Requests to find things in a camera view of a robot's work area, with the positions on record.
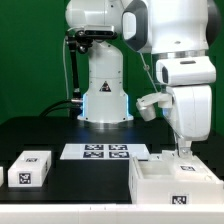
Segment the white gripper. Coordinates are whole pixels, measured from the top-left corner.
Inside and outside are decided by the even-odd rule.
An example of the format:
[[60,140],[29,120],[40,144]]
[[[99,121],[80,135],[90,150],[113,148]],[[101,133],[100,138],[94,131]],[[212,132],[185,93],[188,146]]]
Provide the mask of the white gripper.
[[165,119],[178,139],[180,157],[191,156],[191,141],[206,140],[211,128],[212,92],[209,85],[167,87],[172,107],[165,110]]

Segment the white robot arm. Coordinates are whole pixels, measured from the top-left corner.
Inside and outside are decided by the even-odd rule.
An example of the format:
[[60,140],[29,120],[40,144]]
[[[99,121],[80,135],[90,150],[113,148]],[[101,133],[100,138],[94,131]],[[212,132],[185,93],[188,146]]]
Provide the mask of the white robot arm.
[[137,100],[144,120],[162,109],[180,156],[191,143],[208,138],[216,69],[206,51],[220,30],[214,0],[70,0],[66,21],[75,32],[74,50],[89,54],[89,89],[81,120],[119,123],[130,120],[122,86],[122,55],[106,41],[118,34],[129,48],[154,57],[161,89]]

